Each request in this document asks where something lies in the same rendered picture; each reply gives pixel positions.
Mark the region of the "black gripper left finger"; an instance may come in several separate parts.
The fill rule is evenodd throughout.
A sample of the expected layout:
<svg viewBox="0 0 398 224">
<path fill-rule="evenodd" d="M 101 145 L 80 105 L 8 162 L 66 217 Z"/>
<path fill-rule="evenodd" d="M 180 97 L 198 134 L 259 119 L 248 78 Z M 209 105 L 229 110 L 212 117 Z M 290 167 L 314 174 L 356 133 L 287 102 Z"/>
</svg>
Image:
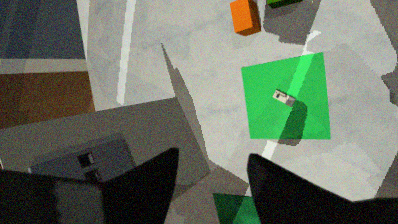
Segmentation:
<svg viewBox="0 0 398 224">
<path fill-rule="evenodd" d="M 164 224 L 179 149 L 109 181 L 0 169 L 0 224 Z"/>
</svg>

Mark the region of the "small green block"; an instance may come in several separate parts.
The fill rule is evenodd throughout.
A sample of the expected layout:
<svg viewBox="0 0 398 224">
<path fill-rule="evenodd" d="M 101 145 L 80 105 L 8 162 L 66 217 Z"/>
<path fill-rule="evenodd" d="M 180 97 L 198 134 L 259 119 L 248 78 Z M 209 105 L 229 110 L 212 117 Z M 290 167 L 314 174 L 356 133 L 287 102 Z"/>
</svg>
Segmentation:
<svg viewBox="0 0 398 224">
<path fill-rule="evenodd" d="M 287 6 L 293 3 L 299 3 L 302 2 L 302 0 L 267 0 L 268 5 L 272 8 L 278 8 L 281 6 Z"/>
</svg>

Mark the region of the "green square marking on table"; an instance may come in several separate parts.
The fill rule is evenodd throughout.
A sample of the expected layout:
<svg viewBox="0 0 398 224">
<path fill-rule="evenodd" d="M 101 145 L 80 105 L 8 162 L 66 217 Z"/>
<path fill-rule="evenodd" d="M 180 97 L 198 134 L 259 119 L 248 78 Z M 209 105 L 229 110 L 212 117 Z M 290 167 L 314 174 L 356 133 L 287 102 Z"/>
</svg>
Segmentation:
<svg viewBox="0 0 398 224">
<path fill-rule="evenodd" d="M 323 52 L 241 68 L 251 139 L 330 140 Z M 293 107 L 273 97 L 277 89 Z"/>
</svg>

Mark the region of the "orange rectangular block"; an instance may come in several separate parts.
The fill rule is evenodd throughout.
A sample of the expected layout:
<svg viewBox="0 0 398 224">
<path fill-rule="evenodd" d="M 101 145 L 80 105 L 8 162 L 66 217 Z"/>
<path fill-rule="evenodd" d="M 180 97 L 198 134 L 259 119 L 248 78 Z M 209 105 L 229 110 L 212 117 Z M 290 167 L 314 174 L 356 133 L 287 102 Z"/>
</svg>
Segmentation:
<svg viewBox="0 0 398 224">
<path fill-rule="evenodd" d="M 253 0 L 236 0 L 230 7 L 236 34 L 246 37 L 261 31 L 258 7 Z"/>
</svg>

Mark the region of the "green flat square patch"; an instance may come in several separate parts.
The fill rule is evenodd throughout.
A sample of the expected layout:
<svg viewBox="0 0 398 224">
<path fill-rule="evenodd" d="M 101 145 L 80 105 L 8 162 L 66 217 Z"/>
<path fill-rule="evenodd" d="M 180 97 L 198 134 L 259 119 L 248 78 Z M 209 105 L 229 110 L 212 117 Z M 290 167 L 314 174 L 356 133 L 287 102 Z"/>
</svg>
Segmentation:
<svg viewBox="0 0 398 224">
<path fill-rule="evenodd" d="M 220 224 L 260 224 L 252 197 L 213 193 Z"/>
</svg>

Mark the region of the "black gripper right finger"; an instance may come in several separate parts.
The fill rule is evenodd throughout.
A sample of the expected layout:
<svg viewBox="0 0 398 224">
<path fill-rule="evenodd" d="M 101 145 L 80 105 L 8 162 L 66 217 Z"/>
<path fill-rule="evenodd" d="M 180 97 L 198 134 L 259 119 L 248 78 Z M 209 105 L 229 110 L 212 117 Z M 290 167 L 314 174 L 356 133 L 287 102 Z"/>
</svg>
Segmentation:
<svg viewBox="0 0 398 224">
<path fill-rule="evenodd" d="M 398 224 L 398 198 L 349 201 L 257 153 L 246 170 L 260 224 Z"/>
</svg>

